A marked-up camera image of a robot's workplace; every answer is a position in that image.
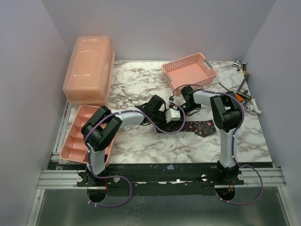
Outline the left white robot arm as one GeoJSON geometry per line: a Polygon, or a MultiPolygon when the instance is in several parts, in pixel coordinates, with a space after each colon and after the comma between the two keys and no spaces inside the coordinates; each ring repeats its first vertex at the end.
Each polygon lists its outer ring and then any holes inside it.
{"type": "Polygon", "coordinates": [[[105,170],[105,149],[111,144],[120,128],[133,125],[154,126],[157,132],[175,134],[181,131],[186,122],[186,105],[169,107],[159,96],[154,95],[149,102],[127,110],[110,110],[100,107],[82,127],[81,133],[88,148],[87,170],[89,182],[99,186],[107,176],[105,170]]]}

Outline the dark floral necktie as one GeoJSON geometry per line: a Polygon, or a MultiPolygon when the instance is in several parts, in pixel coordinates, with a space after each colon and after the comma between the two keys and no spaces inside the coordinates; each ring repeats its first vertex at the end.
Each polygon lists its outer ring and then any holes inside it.
{"type": "Polygon", "coordinates": [[[207,137],[216,133],[213,120],[208,121],[186,121],[183,132],[192,132],[200,137],[207,137]]]}

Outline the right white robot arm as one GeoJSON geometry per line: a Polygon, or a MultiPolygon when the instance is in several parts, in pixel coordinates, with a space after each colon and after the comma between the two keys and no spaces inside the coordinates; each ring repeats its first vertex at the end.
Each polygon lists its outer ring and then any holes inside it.
{"type": "Polygon", "coordinates": [[[201,105],[211,107],[213,121],[219,129],[221,139],[215,178],[223,185],[228,184],[239,172],[237,133],[245,117],[240,102],[231,91],[223,93],[204,89],[194,90],[190,85],[185,85],[181,94],[186,102],[185,110],[187,112],[201,105]]]}

